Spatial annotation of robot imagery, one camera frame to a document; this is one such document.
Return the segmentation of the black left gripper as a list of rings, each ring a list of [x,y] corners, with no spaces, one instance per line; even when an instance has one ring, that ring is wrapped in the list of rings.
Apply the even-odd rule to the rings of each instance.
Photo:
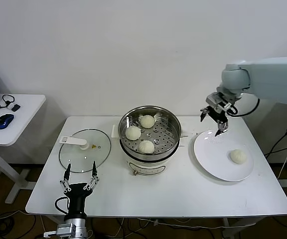
[[[94,188],[99,182],[98,170],[96,162],[93,162],[92,175],[89,183],[69,184],[71,172],[71,164],[69,163],[64,172],[63,179],[60,184],[63,187],[64,195],[69,199],[68,213],[64,219],[86,219],[85,201],[88,196],[93,193]]]

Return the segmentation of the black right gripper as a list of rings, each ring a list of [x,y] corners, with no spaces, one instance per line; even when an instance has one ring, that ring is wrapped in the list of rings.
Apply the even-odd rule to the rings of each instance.
[[[209,115],[218,124],[218,130],[215,133],[215,136],[219,136],[228,130],[228,119],[224,111],[218,113],[211,106],[202,108],[200,111],[200,121],[203,121],[205,117]]]

